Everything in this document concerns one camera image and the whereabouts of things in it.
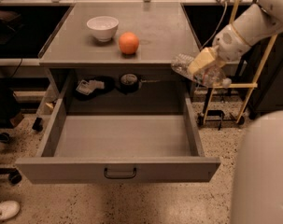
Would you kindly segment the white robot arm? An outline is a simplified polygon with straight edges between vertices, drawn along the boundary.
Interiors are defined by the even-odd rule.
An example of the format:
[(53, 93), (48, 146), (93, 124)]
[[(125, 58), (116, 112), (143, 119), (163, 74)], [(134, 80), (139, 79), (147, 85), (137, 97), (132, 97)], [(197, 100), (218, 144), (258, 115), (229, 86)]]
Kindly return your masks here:
[[(257, 0), (225, 26), (188, 66), (195, 76), (235, 61), (260, 40), (283, 32), (283, 0)], [(253, 121), (237, 154), (231, 224), (283, 224), (283, 111)]]

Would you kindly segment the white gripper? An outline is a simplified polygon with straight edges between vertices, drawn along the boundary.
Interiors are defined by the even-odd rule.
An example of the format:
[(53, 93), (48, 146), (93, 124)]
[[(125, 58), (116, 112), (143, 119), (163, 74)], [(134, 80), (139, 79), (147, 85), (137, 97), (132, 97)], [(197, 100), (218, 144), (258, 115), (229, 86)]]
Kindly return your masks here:
[(208, 72), (211, 68), (221, 68), (226, 62), (239, 60), (251, 46), (235, 30), (226, 25), (213, 39), (212, 47), (204, 48), (191, 61), (187, 71), (193, 77)]

